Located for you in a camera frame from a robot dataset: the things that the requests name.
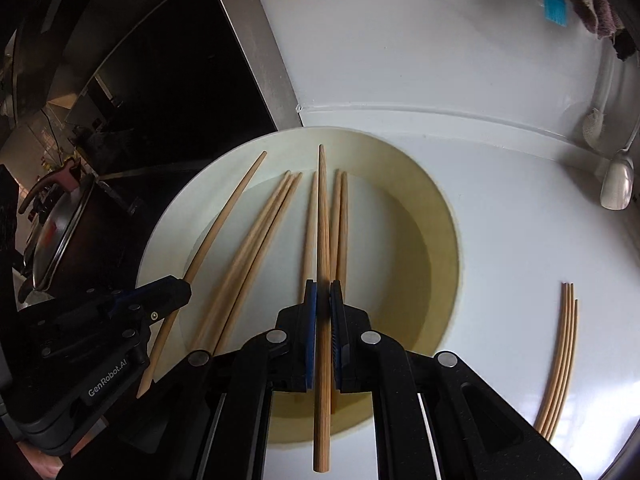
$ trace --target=white countertop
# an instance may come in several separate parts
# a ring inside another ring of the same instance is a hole
[[[594,176],[552,160],[466,140],[378,135],[428,172],[456,221],[462,283],[441,348],[529,422],[551,366],[561,282],[575,283],[575,367],[552,443],[584,480],[599,478],[640,416],[638,210],[601,208]],[[377,478],[371,423],[332,444],[324,478]],[[310,464],[310,446],[268,449],[264,478],[308,477]]]

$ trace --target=pot lid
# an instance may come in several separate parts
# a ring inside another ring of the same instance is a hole
[[[33,287],[47,290],[66,246],[94,188],[92,174],[82,179],[80,187],[65,193],[53,207],[42,226],[33,255]]]

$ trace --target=bolt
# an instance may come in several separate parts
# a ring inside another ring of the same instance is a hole
[[[451,352],[443,352],[442,354],[438,354],[438,362],[442,366],[446,366],[447,368],[453,368],[455,365],[458,364],[458,358]]]
[[[380,334],[378,332],[373,332],[373,330],[368,330],[367,332],[363,332],[360,335],[360,339],[368,345],[377,345],[380,340]]]
[[[209,362],[209,354],[204,350],[196,350],[189,354],[187,361],[191,366],[202,366]]]
[[[287,340],[287,333],[284,330],[269,330],[267,332],[267,341],[269,343],[283,343]]]

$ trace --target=cable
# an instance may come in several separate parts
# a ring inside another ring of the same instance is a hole
[[[64,166],[64,163],[62,162],[62,152],[60,151],[60,145],[58,144],[58,139],[56,138],[56,134],[53,131],[53,126],[51,126],[51,120],[49,119],[49,116],[47,115],[47,113],[44,111],[43,108],[41,108],[40,111],[47,118],[47,123],[49,123],[49,130],[51,130],[51,135],[53,135],[53,140],[56,141],[56,148],[58,149],[58,158],[60,159],[60,166]]]

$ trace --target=silver screw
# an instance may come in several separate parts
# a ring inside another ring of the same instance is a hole
[[[287,333],[284,330],[269,330],[267,332],[267,341],[269,343],[283,343],[287,340]]]
[[[363,332],[360,335],[360,339],[362,339],[362,341],[368,345],[377,345],[382,338],[380,337],[380,334],[378,332],[369,330],[367,332]]]
[[[453,368],[458,364],[458,358],[453,355],[451,352],[443,352],[438,355],[438,362],[442,366],[446,366],[447,368]]]
[[[191,366],[202,366],[209,362],[209,354],[204,350],[196,350],[189,354],[187,361]]]

